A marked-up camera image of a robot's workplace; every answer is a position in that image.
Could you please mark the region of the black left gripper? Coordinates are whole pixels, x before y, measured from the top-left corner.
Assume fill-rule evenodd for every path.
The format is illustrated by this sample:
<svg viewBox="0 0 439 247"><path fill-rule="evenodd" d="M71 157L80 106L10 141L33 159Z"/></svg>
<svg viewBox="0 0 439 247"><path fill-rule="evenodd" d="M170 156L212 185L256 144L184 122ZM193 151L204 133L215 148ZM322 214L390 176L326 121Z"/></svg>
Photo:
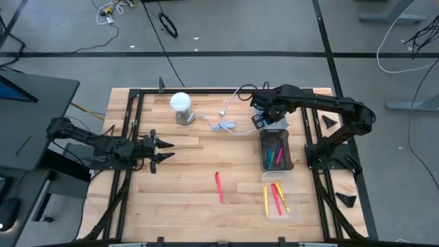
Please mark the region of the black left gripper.
<svg viewBox="0 0 439 247"><path fill-rule="evenodd" d="M165 159L172 157L175 153L158 153L156 154L156 147L158 149L163 148L172 148L174 147L174 144L168 143L165 141L160 140L159 138L156 138L156 131L150 130L149 135L145 135L142 143L141 143L141 154L142 154L142 160L145 158L150 159L150 172L152 174L156 173L156 164L163 162Z"/></svg>

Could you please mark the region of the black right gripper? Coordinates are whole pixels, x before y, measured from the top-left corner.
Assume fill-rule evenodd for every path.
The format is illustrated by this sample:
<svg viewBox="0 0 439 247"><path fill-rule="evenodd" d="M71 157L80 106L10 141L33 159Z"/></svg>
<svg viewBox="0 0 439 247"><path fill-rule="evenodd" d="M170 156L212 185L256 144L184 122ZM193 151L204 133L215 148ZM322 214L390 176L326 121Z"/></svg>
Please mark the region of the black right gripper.
<svg viewBox="0 0 439 247"><path fill-rule="evenodd" d="M251 120L257 130L284 130L289 127L285 118L288 113L287 102L278 95L277 89L279 87L270 88L270 83L266 81L262 89L249 97L250 106L255 111Z"/></svg>

